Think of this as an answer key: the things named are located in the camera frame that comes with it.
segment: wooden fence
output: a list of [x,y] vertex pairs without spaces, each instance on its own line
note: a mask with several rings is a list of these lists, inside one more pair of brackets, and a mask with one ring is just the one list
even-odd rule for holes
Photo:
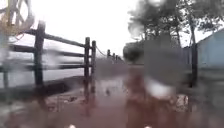
[[[26,69],[30,71],[34,71],[35,77],[35,86],[36,88],[44,87],[44,80],[43,80],[43,71],[44,70],[58,70],[58,69],[77,69],[77,68],[84,68],[84,82],[85,86],[88,86],[90,73],[91,75],[94,74],[95,71],[95,58],[96,58],[96,41],[91,42],[90,46],[90,38],[86,37],[85,44],[81,44],[75,41],[63,39],[61,37],[53,36],[50,34],[45,33],[45,23],[40,21],[38,24],[37,29],[31,29],[26,32],[26,34],[35,36],[35,44],[34,47],[29,46],[21,46],[10,44],[9,49],[13,52],[22,52],[22,53],[32,53],[34,55],[33,64],[24,64]],[[43,49],[44,39],[57,41],[64,44],[74,45],[77,47],[84,48],[84,54],[81,53],[73,53],[73,52],[65,52],[65,51],[56,51],[59,55],[67,56],[67,57],[80,57],[84,58],[84,64],[68,64],[66,62],[62,62],[58,64],[56,67],[48,67],[47,65],[42,63],[42,55],[46,53],[48,50]],[[10,68],[6,66],[0,67],[0,72],[3,74],[7,74],[10,71]]]
[[110,49],[107,50],[107,58],[112,58],[113,60],[122,60],[120,56],[113,53],[113,55],[110,54]]

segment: rope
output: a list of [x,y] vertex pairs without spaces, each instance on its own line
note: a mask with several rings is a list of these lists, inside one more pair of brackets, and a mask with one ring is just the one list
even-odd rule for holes
[[14,38],[16,38],[16,42],[19,41],[19,40],[21,40],[21,39],[24,37],[24,35],[25,35],[25,34],[23,33],[23,34],[21,35],[21,37],[14,36]]
[[104,54],[97,46],[96,46],[96,49],[97,49],[97,51],[99,51],[100,54],[102,54],[103,56],[106,56],[107,57],[107,55]]

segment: wet ground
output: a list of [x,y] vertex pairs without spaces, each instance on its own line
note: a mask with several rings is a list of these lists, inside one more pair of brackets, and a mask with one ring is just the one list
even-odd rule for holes
[[[187,99],[158,100],[150,96],[140,77],[96,81],[89,100],[82,89],[26,103],[4,119],[7,128],[199,128],[200,110],[187,111]],[[211,128],[220,128],[212,119]]]

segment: blurry object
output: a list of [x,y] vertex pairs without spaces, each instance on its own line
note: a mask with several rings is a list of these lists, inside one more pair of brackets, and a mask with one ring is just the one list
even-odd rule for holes
[[[21,14],[23,2],[26,4],[28,12],[28,16],[25,20]],[[0,19],[0,29],[8,36],[24,33],[29,30],[34,23],[30,0],[8,0],[8,7],[1,9],[0,14],[3,15]]]
[[181,85],[186,70],[181,47],[166,35],[143,43],[146,76],[164,85]]
[[148,0],[148,2],[155,7],[160,7],[166,2],[166,0]]
[[144,26],[138,22],[129,23],[128,30],[131,33],[132,38],[137,39],[144,32]]
[[123,49],[123,56],[126,61],[135,63],[143,56],[142,43],[128,43]]
[[176,128],[175,116],[177,113],[171,109],[169,100],[167,100],[170,94],[165,94],[166,96],[162,94],[166,91],[159,92],[160,94],[158,94],[158,89],[161,88],[147,88],[147,86],[151,86],[149,84],[155,83],[153,83],[149,77],[146,77],[149,81],[143,83],[143,70],[143,66],[132,66],[127,82],[125,83],[125,86],[130,92],[127,96],[125,106],[128,115],[126,127],[150,128],[151,126],[152,128]]
[[76,128],[75,125],[70,124],[68,128]]
[[145,128],[152,128],[151,126],[145,126]]
[[73,101],[75,101],[76,99],[77,99],[77,97],[72,96],[72,97],[69,98],[69,102],[73,102]]
[[146,85],[146,90],[151,96],[160,100],[169,100],[169,98],[174,94],[173,88],[154,80],[149,81]]
[[60,58],[58,48],[55,46],[50,47],[43,54],[43,61],[47,68],[58,68],[60,65]]
[[32,76],[28,74],[27,64],[20,59],[11,59],[8,61],[9,81],[11,86],[25,85],[32,83]]
[[[0,34],[0,41],[4,41],[3,35]],[[9,47],[5,42],[0,42],[0,63],[2,63],[8,55]]]
[[110,96],[110,90],[109,89],[106,89],[106,94],[107,94],[107,96]]
[[90,93],[95,93],[96,92],[96,87],[95,87],[95,83],[94,82],[92,82],[91,83],[91,87],[90,87]]

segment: foliage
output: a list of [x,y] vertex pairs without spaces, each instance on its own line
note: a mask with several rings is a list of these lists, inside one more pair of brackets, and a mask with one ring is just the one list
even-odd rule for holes
[[190,25],[199,31],[215,31],[223,21],[221,5],[220,0],[167,0],[164,5],[155,7],[148,0],[140,0],[137,9],[129,12],[132,16],[129,28],[135,23],[143,25],[145,39],[162,33],[180,38],[180,31],[189,34]]

